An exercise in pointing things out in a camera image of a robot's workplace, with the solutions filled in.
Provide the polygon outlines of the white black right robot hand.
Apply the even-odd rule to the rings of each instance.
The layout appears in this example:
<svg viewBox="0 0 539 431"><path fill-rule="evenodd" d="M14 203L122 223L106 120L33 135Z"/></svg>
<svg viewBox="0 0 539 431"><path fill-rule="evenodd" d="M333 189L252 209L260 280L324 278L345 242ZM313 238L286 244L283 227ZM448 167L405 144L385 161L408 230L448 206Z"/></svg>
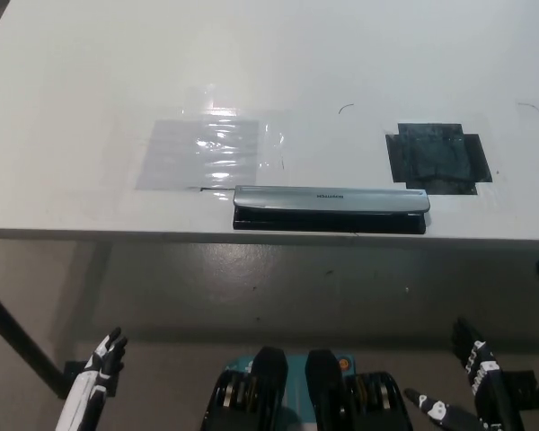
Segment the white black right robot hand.
<svg viewBox="0 0 539 431"><path fill-rule="evenodd" d="M506 385L503 369L485 337L465 318L453 325L453 353L470 385L476 413L407 388L405 397L443 430L523 430L524 424Z"/></svg>

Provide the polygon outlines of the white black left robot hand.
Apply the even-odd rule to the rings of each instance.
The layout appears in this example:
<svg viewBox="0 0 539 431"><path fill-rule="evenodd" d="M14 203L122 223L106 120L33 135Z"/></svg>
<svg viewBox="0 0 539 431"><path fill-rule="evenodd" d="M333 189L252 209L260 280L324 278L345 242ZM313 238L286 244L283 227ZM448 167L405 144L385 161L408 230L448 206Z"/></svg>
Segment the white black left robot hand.
<svg viewBox="0 0 539 431"><path fill-rule="evenodd" d="M128 339L117 327L91 353L75 378L55 430L96 430L110 391L124 368Z"/></svg>

